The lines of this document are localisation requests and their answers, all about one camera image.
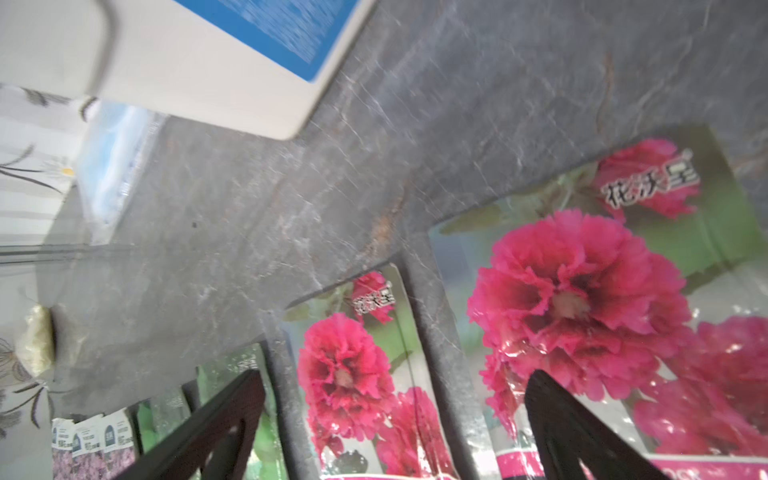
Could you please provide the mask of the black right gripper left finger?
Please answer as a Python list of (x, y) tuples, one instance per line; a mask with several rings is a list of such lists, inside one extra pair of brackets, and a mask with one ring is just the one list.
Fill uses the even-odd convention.
[(266, 391), (257, 370), (238, 375), (174, 433), (119, 475), (121, 479), (242, 479)]

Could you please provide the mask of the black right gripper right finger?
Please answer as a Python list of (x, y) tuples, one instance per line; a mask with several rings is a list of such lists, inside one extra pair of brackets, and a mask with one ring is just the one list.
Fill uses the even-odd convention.
[(524, 403), (546, 478), (665, 477), (547, 372), (531, 375)]

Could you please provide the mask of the large green gourd seed packet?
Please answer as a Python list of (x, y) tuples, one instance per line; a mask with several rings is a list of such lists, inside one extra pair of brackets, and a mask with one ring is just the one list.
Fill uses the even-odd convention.
[(190, 416), (191, 410), (181, 387), (140, 402), (136, 420), (141, 452), (149, 452)]

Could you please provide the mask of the white flower seed packet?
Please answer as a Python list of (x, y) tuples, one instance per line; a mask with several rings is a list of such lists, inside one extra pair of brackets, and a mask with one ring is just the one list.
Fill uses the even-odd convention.
[(77, 423), (72, 438), (71, 479), (99, 480), (105, 465), (101, 446), (103, 414), (97, 414)]
[(75, 423), (70, 419), (52, 420), (52, 475), (54, 480), (67, 480), (72, 474), (72, 444)]
[(102, 418), (100, 426), (103, 479), (115, 479), (129, 468), (137, 457), (133, 423), (123, 408)]

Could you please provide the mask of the pink label seed packet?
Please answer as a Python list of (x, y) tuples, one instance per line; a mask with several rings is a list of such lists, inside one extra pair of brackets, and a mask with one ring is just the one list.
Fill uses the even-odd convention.
[(767, 475), (767, 238), (713, 131), (657, 132), (429, 233), (505, 479), (556, 380), (671, 479)]

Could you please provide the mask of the red flower seed packet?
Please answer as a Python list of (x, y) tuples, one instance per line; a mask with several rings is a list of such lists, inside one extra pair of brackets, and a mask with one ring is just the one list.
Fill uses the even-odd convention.
[(320, 478), (457, 478), (394, 264), (294, 302), (282, 329)]

